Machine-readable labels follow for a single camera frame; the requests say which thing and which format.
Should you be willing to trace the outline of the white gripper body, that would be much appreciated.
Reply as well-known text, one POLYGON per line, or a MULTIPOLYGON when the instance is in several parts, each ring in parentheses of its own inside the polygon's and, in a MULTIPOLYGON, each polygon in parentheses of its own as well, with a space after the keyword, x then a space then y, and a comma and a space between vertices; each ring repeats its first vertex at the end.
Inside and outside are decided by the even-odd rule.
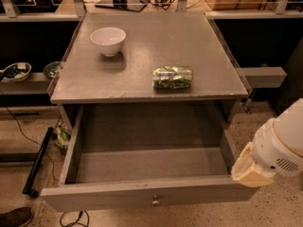
POLYGON ((268 173, 293 177, 303 170, 299 122, 271 118, 255 133, 253 158, 268 173))

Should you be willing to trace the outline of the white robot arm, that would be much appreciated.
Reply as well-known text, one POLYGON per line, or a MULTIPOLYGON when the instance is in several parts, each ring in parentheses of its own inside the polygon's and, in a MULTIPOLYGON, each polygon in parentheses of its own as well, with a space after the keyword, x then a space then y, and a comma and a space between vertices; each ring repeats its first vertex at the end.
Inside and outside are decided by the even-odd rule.
POLYGON ((271 184, 276 174, 293 177, 303 171, 303 99, 256 131, 232 167, 235 182, 248 187, 271 184))

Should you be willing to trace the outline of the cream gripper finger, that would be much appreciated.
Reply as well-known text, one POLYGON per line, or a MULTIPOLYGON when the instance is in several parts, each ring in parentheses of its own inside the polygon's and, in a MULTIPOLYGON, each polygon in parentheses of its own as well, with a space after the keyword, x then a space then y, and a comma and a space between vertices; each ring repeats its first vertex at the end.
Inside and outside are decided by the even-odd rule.
POLYGON ((242 150, 231 170, 232 179, 247 187, 261 187, 274 182, 273 173, 268 173, 253 158, 253 143, 242 150))

